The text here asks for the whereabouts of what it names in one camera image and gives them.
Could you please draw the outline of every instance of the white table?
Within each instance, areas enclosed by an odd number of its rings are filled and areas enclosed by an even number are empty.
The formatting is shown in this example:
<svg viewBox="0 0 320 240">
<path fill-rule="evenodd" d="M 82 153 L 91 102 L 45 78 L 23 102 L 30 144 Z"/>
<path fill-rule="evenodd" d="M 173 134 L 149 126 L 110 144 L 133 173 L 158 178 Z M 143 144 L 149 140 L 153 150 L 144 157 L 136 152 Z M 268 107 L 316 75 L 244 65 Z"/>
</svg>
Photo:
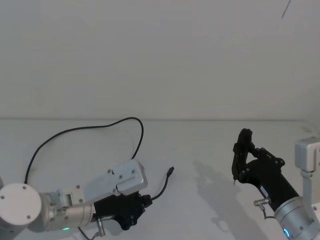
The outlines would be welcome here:
<svg viewBox="0 0 320 240">
<path fill-rule="evenodd" d="M 6 184 L 23 182 L 36 147 L 55 133 L 110 121 L 0 120 L 0 176 Z M 129 231 L 106 223 L 108 240 L 285 240 L 274 219 L 264 220 L 253 200 L 261 198 L 249 184 L 233 186 L 233 145 L 242 128 L 253 130 L 253 142 L 285 160 L 284 176 L 301 194 L 302 177 L 294 164 L 295 141 L 316 136 L 305 122 L 288 121 L 145 121 L 137 154 L 149 185 L 143 194 L 168 187 Z M 67 133 L 45 146 L 34 162 L 29 183 L 40 192 L 73 186 L 128 160 L 139 141 L 140 126 L 124 122 L 108 129 Z M 92 236 L 96 226 L 85 228 Z M 17 240 L 82 240 L 74 231 L 32 233 Z"/>
</svg>

